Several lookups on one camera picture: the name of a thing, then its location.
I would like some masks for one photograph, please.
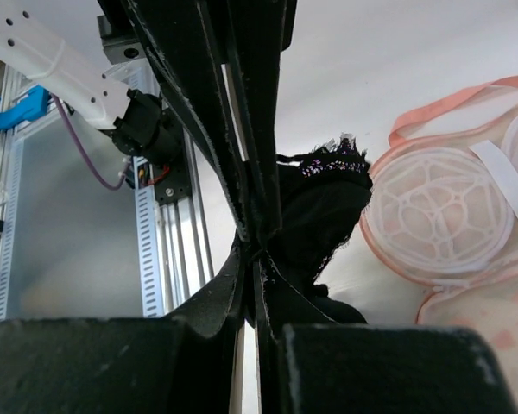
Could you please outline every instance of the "frosted plastic panel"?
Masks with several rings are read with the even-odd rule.
[[[24,142],[7,318],[140,317],[133,191],[91,175],[57,117]],[[76,115],[95,165],[117,181],[122,155]]]

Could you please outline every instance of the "white strap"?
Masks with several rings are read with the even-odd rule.
[[[470,150],[478,156],[495,180],[499,190],[509,202],[518,218],[518,172],[498,146],[490,141],[472,145]]]

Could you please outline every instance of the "red wire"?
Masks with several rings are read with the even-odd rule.
[[[171,171],[171,168],[169,166],[163,166],[163,173],[159,177],[156,177],[156,178],[151,179],[150,181],[148,181],[148,185],[154,185],[158,181],[161,181],[162,179],[167,177],[167,174],[169,174],[169,171]]]

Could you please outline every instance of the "cable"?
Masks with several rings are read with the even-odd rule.
[[[75,132],[75,129],[73,128],[73,125],[71,124],[71,121],[69,121],[69,117],[67,116],[66,110],[64,109],[63,104],[61,103],[60,99],[58,97],[56,97],[54,94],[50,94],[50,95],[52,95],[52,99],[54,100],[55,106],[58,108],[58,111],[60,112],[61,119],[63,120],[63,123],[66,125],[69,135],[71,136],[71,138],[73,138],[73,142],[75,143],[75,146],[79,150],[80,155],[83,157],[83,160],[88,165],[88,168],[90,169],[90,171],[92,172],[94,177],[96,177],[96,179],[99,181],[99,183],[101,185],[103,185],[105,188],[107,188],[108,190],[111,190],[111,191],[119,190],[123,186],[124,178],[125,178],[127,171],[129,170],[130,163],[129,162],[126,163],[127,165],[121,172],[119,181],[115,185],[111,185],[110,183],[105,181],[105,179],[100,175],[100,173],[98,172],[98,170],[96,169],[94,164],[92,164],[92,160],[86,153],[85,148],[83,147],[83,144],[80,141],[79,136],[77,135],[77,133]]]
[[[159,177],[156,177],[156,178],[151,179],[150,181],[148,181],[148,185],[154,185],[154,184],[159,183],[162,179],[167,177],[167,174],[169,174],[169,171],[171,171],[171,168],[169,168],[169,166],[164,166],[163,167],[163,172],[161,173],[161,175]]]

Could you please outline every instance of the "black fabric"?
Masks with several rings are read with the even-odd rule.
[[[315,285],[334,252],[344,245],[370,200],[372,181],[365,153],[343,136],[309,154],[279,156],[282,229],[268,243],[281,275],[327,316],[364,323],[347,304]],[[298,166],[289,165],[299,162]]]

